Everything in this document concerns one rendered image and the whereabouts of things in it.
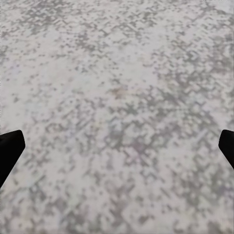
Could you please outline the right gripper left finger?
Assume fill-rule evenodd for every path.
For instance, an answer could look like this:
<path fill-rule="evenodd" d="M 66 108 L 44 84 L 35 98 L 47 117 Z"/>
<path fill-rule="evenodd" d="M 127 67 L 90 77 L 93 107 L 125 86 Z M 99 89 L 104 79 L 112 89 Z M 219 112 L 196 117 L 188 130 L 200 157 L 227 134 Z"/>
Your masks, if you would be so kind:
<path fill-rule="evenodd" d="M 25 149 L 21 130 L 0 135 L 0 188 Z"/>

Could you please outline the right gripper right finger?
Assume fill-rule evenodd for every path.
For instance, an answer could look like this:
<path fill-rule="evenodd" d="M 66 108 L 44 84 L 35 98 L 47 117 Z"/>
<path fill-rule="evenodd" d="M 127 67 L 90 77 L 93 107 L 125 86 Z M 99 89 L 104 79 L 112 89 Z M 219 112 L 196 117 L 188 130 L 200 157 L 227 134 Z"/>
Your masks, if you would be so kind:
<path fill-rule="evenodd" d="M 222 130 L 218 147 L 234 169 L 234 132 Z"/>

